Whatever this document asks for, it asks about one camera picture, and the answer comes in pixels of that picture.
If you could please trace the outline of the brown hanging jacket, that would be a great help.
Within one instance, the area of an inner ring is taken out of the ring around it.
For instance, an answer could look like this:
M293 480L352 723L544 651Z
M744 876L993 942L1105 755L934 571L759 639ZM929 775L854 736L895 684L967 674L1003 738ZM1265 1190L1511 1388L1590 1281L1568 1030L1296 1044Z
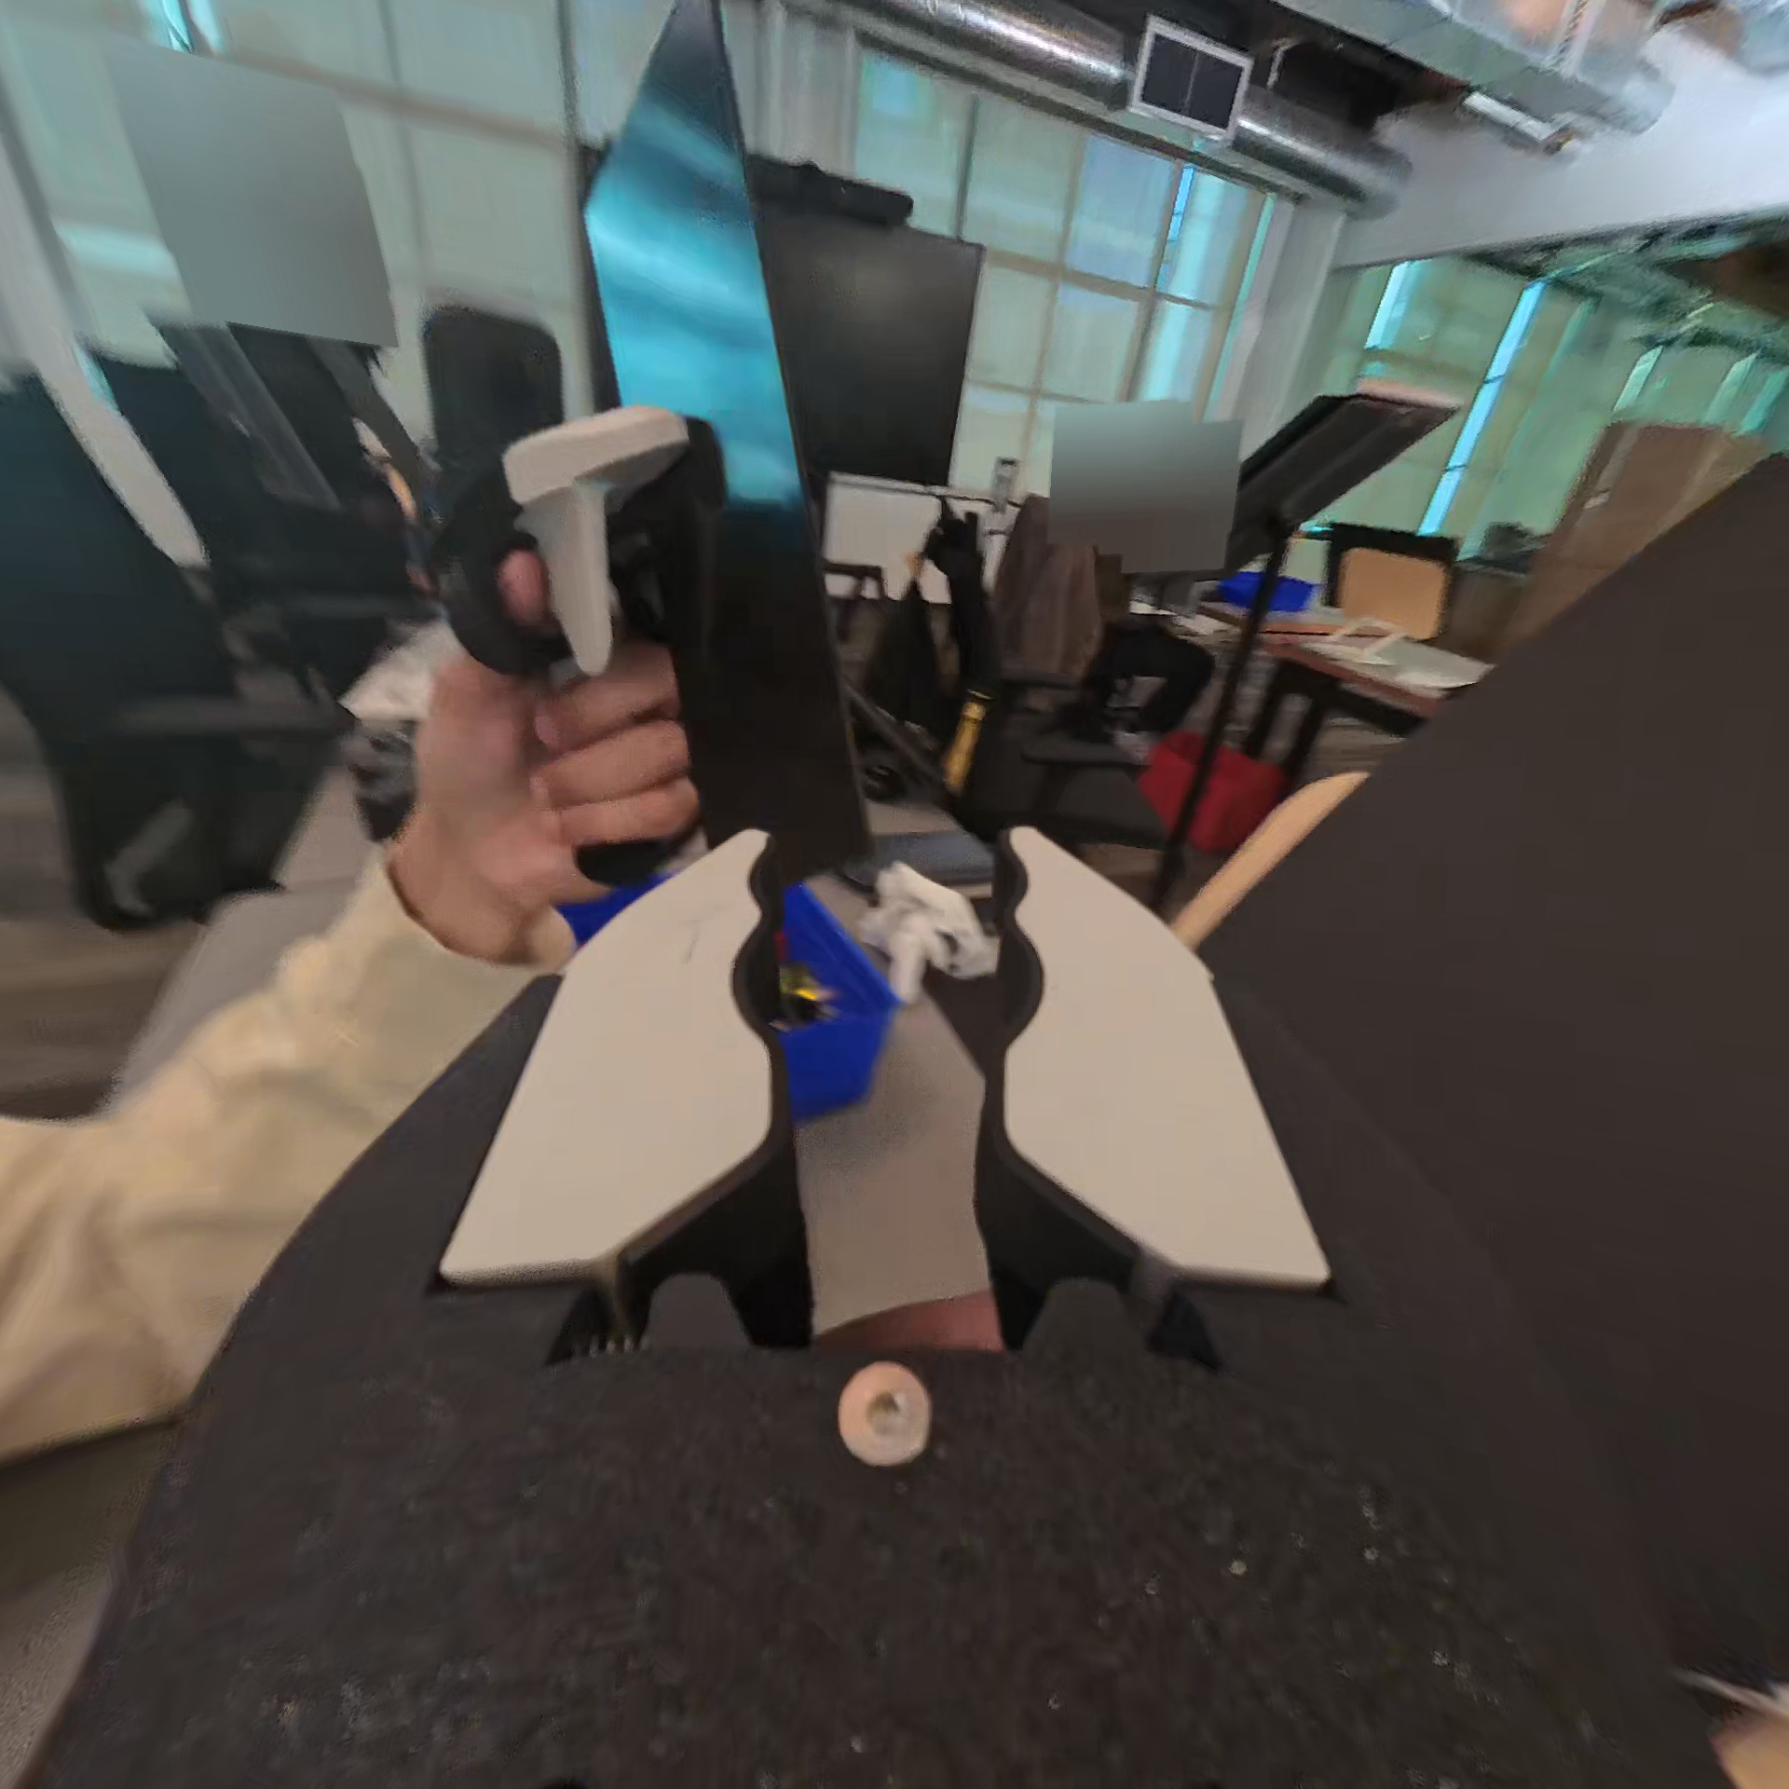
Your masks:
M1050 502L1026 496L1006 539L991 614L1003 666L1083 679L1108 629L1132 614L1117 560L1054 543Z

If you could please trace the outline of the wooden table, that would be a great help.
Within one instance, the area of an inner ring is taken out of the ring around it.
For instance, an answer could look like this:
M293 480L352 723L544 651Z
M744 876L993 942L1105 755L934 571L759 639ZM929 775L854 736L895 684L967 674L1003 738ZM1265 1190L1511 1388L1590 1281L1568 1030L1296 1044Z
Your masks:
M1387 730L1398 730L1426 723L1491 672L1484 660L1417 641L1381 620L1352 623L1332 609L1270 611L1249 660L1268 666L1249 726L1253 755L1265 753L1290 704L1324 715L1384 711L1394 719Z

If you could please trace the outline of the black chair with wooden back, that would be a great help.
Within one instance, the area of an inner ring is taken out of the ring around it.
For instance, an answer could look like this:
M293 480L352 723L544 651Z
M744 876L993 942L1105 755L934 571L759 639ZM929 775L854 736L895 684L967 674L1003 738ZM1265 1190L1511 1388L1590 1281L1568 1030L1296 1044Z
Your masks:
M1459 541L1403 529L1333 522L1328 529L1324 600L1346 620L1374 620L1419 644L1443 634Z

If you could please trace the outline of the black glossy panel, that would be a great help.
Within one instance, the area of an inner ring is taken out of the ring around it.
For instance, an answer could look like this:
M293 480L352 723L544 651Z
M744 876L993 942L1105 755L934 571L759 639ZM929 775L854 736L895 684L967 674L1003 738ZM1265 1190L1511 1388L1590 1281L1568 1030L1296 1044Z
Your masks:
M671 6L586 237L619 404L688 434L655 562L706 840L795 887L869 835L718 5Z

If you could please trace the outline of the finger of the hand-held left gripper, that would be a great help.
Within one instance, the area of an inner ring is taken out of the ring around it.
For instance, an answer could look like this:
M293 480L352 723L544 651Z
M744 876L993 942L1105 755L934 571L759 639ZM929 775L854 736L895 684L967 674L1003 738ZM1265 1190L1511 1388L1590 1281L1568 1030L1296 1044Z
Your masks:
M680 414L651 408L570 418L512 444L503 454L509 496L540 505L576 485L593 485L609 502L659 481L688 448Z

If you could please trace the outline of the silver duct with vents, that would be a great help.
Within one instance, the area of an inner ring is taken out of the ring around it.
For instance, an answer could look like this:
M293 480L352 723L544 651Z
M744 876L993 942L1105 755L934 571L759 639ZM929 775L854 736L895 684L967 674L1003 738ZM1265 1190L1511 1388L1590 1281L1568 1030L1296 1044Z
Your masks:
M840 2L811 10L995 99L1094 129L1121 144L1182 152L1357 218L1389 213L1413 166L1370 133L1243 86L1224 135L1134 100L1144 40L1072 5Z

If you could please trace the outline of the blue plastic bin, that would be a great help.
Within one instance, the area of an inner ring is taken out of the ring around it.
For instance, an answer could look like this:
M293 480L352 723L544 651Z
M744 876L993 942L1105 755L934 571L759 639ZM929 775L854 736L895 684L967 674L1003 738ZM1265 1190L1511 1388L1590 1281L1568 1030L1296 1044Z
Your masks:
M781 1111L804 1122L861 1101L896 1006L884 976L775 853L714 863L564 907L580 952L513 1100L574 1097L633 1165L685 1124L749 1153Z

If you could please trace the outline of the white crumpled glove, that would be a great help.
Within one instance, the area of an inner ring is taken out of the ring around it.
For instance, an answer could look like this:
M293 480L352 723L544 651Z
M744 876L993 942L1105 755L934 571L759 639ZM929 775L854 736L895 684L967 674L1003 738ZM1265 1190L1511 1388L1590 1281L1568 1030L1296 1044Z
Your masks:
M878 874L871 904L857 921L857 939L886 958L886 984L902 1006L911 1006L925 993L934 972L982 979L999 962L999 946L969 900L908 863L886 864Z

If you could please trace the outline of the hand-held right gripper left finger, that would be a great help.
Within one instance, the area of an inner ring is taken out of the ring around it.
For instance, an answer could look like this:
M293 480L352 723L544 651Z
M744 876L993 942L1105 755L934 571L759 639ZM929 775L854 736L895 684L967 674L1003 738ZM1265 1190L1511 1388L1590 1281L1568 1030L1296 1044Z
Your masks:
M596 1289L614 1335L716 1281L761 1349L813 1340L791 1074L773 1030L785 890L744 831L640 894L562 973L440 1258L455 1289Z

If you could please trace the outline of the black board with wooden rim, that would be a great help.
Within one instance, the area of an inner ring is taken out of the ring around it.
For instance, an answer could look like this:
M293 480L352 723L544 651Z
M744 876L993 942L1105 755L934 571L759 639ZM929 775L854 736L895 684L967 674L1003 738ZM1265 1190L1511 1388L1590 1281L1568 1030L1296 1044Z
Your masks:
M1583 1567L1784 1785L1784 458L1390 753L1204 958L1333 1290L1199 1297Z

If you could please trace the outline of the grey desk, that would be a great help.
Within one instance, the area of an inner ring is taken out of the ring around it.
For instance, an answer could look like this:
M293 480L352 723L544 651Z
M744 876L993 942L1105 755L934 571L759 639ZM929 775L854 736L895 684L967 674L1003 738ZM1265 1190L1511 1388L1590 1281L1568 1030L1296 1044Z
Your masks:
M354 810L323 808L272 890L216 909L123 1054L114 1093L142 1084L192 1032L254 993L299 939L347 904L372 845ZM999 1020L991 976L929 976L886 1035L867 1097L797 1131L821 1331L986 1281L971 1215L982 1068Z

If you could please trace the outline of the black monitor on arm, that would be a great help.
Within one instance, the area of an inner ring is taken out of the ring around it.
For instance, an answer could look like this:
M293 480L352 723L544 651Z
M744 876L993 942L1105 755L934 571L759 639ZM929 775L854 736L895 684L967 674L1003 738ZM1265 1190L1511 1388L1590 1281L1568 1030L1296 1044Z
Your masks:
M1312 515L1344 499L1414 444L1446 426L1462 409L1453 397L1389 382L1364 382L1346 395L1321 395L1241 461L1238 502L1221 573L1261 564L1259 584L1243 605L1238 641L1222 665L1214 707L1202 733L1204 747L1192 785L1169 826L1148 905L1167 913L1184 864L1186 832L1214 770L1251 650L1282 579L1292 536Z

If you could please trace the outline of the person's left hand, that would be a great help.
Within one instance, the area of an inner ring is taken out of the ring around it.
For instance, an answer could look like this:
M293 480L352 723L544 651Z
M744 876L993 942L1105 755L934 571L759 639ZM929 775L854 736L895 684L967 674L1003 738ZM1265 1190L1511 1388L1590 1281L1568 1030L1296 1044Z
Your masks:
M596 678L507 678L463 645L432 684L416 802L388 879L440 946L503 968L562 958L561 907L594 901L580 855L667 844L698 820L668 650L624 639Z

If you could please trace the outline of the red bin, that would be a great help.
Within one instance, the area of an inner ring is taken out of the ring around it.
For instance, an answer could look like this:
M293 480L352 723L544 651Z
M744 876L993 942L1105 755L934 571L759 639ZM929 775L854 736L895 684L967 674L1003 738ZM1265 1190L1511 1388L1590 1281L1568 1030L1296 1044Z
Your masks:
M1155 744L1135 780L1165 829L1172 829L1192 785L1202 747L1199 730L1172 730ZM1284 802L1288 788L1290 780L1282 766L1221 745L1184 835L1186 844L1205 857L1226 857Z

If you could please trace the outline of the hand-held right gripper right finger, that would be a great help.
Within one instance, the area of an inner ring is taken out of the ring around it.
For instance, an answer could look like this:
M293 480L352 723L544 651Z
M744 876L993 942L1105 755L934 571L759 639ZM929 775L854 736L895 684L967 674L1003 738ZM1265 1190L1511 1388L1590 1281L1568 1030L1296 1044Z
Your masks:
M1052 1290L1114 1290L1153 1350L1197 1290L1318 1295L1332 1266L1197 955L1036 826L996 844L999 1024L978 1233L1007 1349Z

